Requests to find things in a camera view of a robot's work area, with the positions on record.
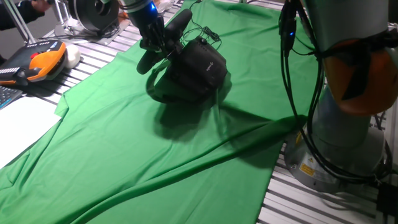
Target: metal stand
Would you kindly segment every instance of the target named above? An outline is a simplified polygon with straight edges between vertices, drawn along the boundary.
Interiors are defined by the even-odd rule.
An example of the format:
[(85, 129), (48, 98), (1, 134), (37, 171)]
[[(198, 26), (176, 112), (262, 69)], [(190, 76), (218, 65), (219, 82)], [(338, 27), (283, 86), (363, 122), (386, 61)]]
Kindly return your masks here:
[(17, 27), (24, 41), (28, 44), (36, 43), (32, 33), (30, 33), (30, 30), (27, 28), (26, 23), (23, 20), (22, 16), (19, 14), (19, 11), (15, 4), (11, 0), (1, 0), (1, 2), (6, 7), (8, 14), (14, 21), (15, 26)]
[(115, 33), (112, 37), (109, 38), (102, 38), (100, 36), (95, 37), (96, 33), (86, 30), (84, 26), (80, 23), (80, 21), (73, 19), (70, 16), (66, 3), (67, 2), (64, 2), (64, 0), (55, 0), (54, 9), (57, 12), (56, 15), (58, 16), (60, 23), (55, 26), (54, 34), (58, 36), (71, 36), (70, 38), (65, 39), (65, 41), (72, 44), (95, 42), (108, 45), (130, 24), (129, 20), (119, 18), (119, 32)]
[[(369, 128), (371, 118), (342, 112), (327, 88), (313, 118), (312, 138), (324, 158), (357, 175), (372, 175), (384, 152), (383, 132)], [(341, 192), (348, 184), (324, 171), (301, 135), (289, 138), (285, 150), (288, 170), (302, 184), (320, 192)]]

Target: table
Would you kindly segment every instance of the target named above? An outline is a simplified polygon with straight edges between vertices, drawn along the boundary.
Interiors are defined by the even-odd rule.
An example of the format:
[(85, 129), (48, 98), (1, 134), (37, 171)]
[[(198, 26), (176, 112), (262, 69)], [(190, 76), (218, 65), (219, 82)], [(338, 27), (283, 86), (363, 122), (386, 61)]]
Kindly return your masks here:
[[(220, 0), (238, 3), (239, 0)], [(178, 0), (171, 9), (165, 11), (165, 22), (181, 8), (183, 0)], [(281, 10), (283, 4), (267, 0), (251, 1), (250, 4)], [(64, 70), (52, 81), (32, 83), (23, 90), (48, 103), (56, 105), (62, 94), (98, 69), (113, 60), (118, 52), (126, 51), (141, 38), (139, 30), (130, 25), (109, 45), (95, 43), (76, 44), (81, 52), (80, 63), (71, 70)], [(382, 127), (391, 150), (398, 151), (398, 105), (389, 109)], [(376, 127), (375, 119), (371, 121)], [(398, 178), (390, 178), (398, 184)], [(384, 217), (376, 211), (377, 190), (364, 187), (361, 192), (341, 192), (323, 194), (302, 185), (286, 169), (284, 148), (282, 148), (272, 179), (262, 204), (258, 223), (394, 223), (394, 217)]]

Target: white paper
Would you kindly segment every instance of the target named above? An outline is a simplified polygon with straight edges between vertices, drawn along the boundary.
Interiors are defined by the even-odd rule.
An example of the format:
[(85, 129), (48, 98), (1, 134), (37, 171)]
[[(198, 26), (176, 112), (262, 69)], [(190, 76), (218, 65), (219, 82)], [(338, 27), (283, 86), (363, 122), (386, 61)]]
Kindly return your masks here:
[(55, 108), (39, 98), (23, 97), (0, 110), (0, 169), (61, 119)]

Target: green fabric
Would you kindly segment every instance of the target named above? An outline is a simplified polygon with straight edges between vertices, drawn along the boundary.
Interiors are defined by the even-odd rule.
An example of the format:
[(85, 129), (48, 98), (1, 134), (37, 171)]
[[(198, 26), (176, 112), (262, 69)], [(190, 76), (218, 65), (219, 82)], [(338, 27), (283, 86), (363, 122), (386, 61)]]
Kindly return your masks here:
[[(232, 82), (225, 100), (205, 110), (152, 100), (148, 75), (136, 72), (144, 53), (136, 44), (67, 91), (62, 121), (0, 170), (0, 223), (256, 221), (295, 126), (280, 77), (280, 12), (210, 0), (192, 11), (223, 41)], [(290, 61), (305, 114), (317, 64)]]

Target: metal slat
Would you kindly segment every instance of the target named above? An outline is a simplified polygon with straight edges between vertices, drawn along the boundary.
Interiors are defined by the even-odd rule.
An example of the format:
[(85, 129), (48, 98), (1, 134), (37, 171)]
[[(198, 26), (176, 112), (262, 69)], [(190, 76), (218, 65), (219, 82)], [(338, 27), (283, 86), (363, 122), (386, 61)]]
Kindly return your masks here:
[(59, 83), (55, 83), (55, 82), (50, 81), (50, 80), (45, 80), (45, 81), (42, 81), (42, 82), (38, 82), (36, 85), (39, 86), (39, 87), (42, 87), (42, 88), (44, 88), (44, 89), (46, 89), (46, 90), (48, 90), (48, 91), (50, 91), (52, 93), (56, 93), (56, 94), (59, 94), (59, 95), (62, 95), (63, 93), (65, 93), (67, 90), (70, 89), (67, 86), (63, 86), (63, 85), (61, 85)]
[(140, 35), (139, 29), (137, 27), (133, 26), (133, 25), (127, 26), (124, 31), (128, 31), (128, 32), (132, 32), (133, 34), (139, 34)]
[(174, 16), (173, 13), (167, 12), (167, 11), (164, 11), (162, 14), (163, 14), (163, 17), (164, 17), (164, 18), (169, 18), (169, 19), (171, 19), (171, 17)]
[(289, 177), (285, 174), (282, 174), (281, 172), (284, 172), (281, 168), (276, 167), (274, 173), (272, 174), (272, 178), (277, 180), (278, 182), (284, 183), (286, 185), (289, 185), (295, 189), (300, 189), (304, 192), (307, 192), (309, 194), (312, 194), (316, 198), (321, 199), (322, 201), (326, 202), (332, 202), (335, 203), (339, 206), (345, 207), (349, 210), (356, 210), (357, 212), (361, 213), (367, 213), (372, 216), (376, 216), (376, 204), (372, 203), (368, 200), (365, 200), (360, 197), (356, 197), (354, 195), (337, 195), (337, 194), (324, 194), (317, 192), (316, 190), (312, 190), (304, 185), (302, 185), (298, 180)]
[(69, 77), (62, 77), (60, 74), (58, 76), (59, 77), (54, 78), (52, 81), (57, 83), (57, 84), (64, 85), (64, 86), (66, 86), (68, 88), (74, 87), (76, 85), (76, 83), (72, 83), (72, 82), (70, 82), (70, 81), (68, 81), (66, 79), (66, 78), (69, 78)]
[(92, 74), (92, 73), (95, 73), (96, 71), (98, 71), (98, 68), (92, 67), (90, 65), (87, 65), (87, 64), (84, 64), (84, 63), (81, 63), (81, 62), (79, 62), (75, 66), (74, 69), (77, 69), (77, 70), (80, 70), (80, 71), (83, 71), (83, 72), (86, 72), (86, 73), (89, 73), (89, 74)]
[(268, 193), (278, 195), (279, 197), (283, 196), (284, 198), (289, 199), (291, 202), (311, 208), (313, 211), (325, 214), (328, 217), (340, 222), (349, 221), (351, 223), (371, 223), (374, 221), (372, 217), (348, 210), (347, 208), (333, 202), (325, 204), (325, 202), (323, 202), (320, 198), (312, 194), (304, 192), (303, 190), (289, 187), (288, 185), (278, 181), (270, 182), (268, 186)]
[(118, 36), (118, 37), (116, 37), (115, 39), (114, 39), (114, 41), (117, 41), (117, 42), (119, 42), (119, 43), (123, 43), (123, 44), (126, 44), (126, 45), (128, 45), (128, 46), (133, 46), (137, 41), (136, 40), (132, 40), (132, 39), (128, 39), (128, 38), (125, 38), (125, 37), (122, 37), (122, 36)]
[(65, 75), (64, 73), (57, 75), (57, 77), (55, 77), (54, 80), (58, 80), (60, 82), (62, 82), (62, 80), (65, 80), (65, 81), (68, 81), (75, 85), (81, 82), (81, 80), (77, 80), (76, 78), (69, 77), (69, 76)]
[(133, 41), (138, 41), (138, 40), (141, 40), (141, 38), (142, 38), (141, 35), (133, 33), (133, 32), (129, 32), (129, 31), (126, 31), (126, 30), (121, 32), (119, 37), (124, 37), (124, 38), (127, 38), (127, 39), (131, 39)]
[[(275, 211), (275, 212), (277, 212), (279, 214), (285, 215), (285, 216), (287, 214), (289, 214), (290, 217), (295, 217), (295, 220), (303, 220), (303, 221), (308, 222), (308, 223), (319, 223), (319, 224), (325, 223), (322, 220), (319, 220), (319, 219), (316, 219), (314, 217), (311, 217), (311, 216), (309, 216), (309, 215), (307, 215), (305, 213), (302, 213), (302, 212), (299, 212), (299, 211), (297, 211), (295, 209), (289, 208), (289, 207), (287, 207), (285, 205), (282, 205), (282, 204), (280, 204), (278, 202), (275, 202), (273, 200), (268, 200), (267, 199), (267, 200), (265, 200), (265, 202), (266, 202), (266, 204), (263, 204), (263, 207), (272, 208), (273, 211)], [(267, 220), (267, 219), (263, 219), (262, 217), (259, 217), (259, 219), (261, 219), (264, 222), (266, 222), (266, 220)]]
[(118, 51), (120, 51), (120, 52), (125, 52), (125, 51), (129, 50), (129, 48), (130, 48), (131, 46), (127, 46), (127, 45), (125, 45), (125, 44), (121, 44), (121, 43), (117, 43), (117, 42), (115, 42), (115, 41), (112, 41), (112, 42), (110, 42), (110, 43), (107, 45), (107, 47), (112, 47), (113, 49), (116, 49), (116, 50), (118, 50)]
[(54, 94), (46, 89), (38, 87), (33, 83), (27, 87), (22, 87), (21, 90), (24, 91), (25, 93), (28, 93), (32, 96), (36, 96), (42, 100), (48, 101), (53, 104), (57, 104), (61, 99), (60, 95)]
[(97, 68), (102, 68), (102, 67), (104, 67), (105, 65), (108, 64), (106, 62), (97, 60), (95, 58), (92, 58), (92, 57), (89, 57), (89, 56), (86, 56), (86, 55), (82, 55), (80, 57), (80, 62), (83, 62), (85, 64), (88, 64), (88, 65), (91, 65), (91, 66), (94, 66), (94, 67), (97, 67)]
[(269, 224), (301, 224), (264, 207), (261, 208), (258, 219)]
[(111, 62), (114, 59), (114, 56), (110, 56), (107, 54), (103, 54), (97, 50), (92, 50), (86, 47), (82, 47), (82, 46), (77, 46), (79, 48), (79, 51), (81, 52), (81, 54), (83, 56), (87, 56), (87, 57), (92, 57), (92, 58), (96, 58), (98, 60), (102, 60), (104, 62)]
[(63, 73), (68, 75), (69, 77), (76, 78), (78, 80), (85, 80), (87, 77), (89, 77), (89, 74), (86, 74), (84, 72), (71, 69), (71, 70), (63, 70)]
[(105, 47), (105, 46), (100, 45), (100, 44), (84, 43), (84, 44), (78, 44), (78, 45), (86, 47), (88, 49), (92, 49), (92, 50), (96, 50), (96, 51), (102, 52), (104, 54), (108, 54), (110, 56), (116, 56), (116, 54), (118, 53), (117, 50), (114, 50), (114, 49), (109, 48), (109, 47)]
[(318, 213), (312, 209), (308, 209), (307, 207), (303, 207), (297, 203), (292, 202), (291, 200), (286, 200), (282, 197), (279, 197), (278, 195), (273, 194), (272, 192), (267, 192), (266, 197), (263, 201), (264, 204), (268, 204), (268, 201), (271, 200), (273, 202), (279, 203), (285, 207), (290, 208), (291, 210), (295, 210), (297, 212), (306, 214), (316, 220), (322, 220), (325, 223), (341, 223), (338, 220), (335, 220), (334, 218), (330, 218), (328, 216), (323, 215), (322, 213)]

